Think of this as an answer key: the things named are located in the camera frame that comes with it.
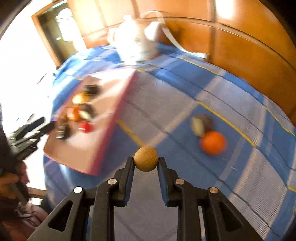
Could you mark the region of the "person left hand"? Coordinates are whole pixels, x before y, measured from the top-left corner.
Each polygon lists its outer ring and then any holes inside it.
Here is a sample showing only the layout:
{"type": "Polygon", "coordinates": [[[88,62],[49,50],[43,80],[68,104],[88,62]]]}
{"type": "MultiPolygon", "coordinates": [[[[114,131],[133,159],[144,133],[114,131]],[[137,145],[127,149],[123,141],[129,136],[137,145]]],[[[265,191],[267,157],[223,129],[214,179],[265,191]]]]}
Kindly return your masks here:
{"type": "Polygon", "coordinates": [[[11,189],[9,185],[18,181],[25,185],[29,182],[27,166],[24,162],[21,162],[18,165],[17,172],[17,174],[6,173],[1,177],[1,197],[16,199],[17,194],[11,189]]]}

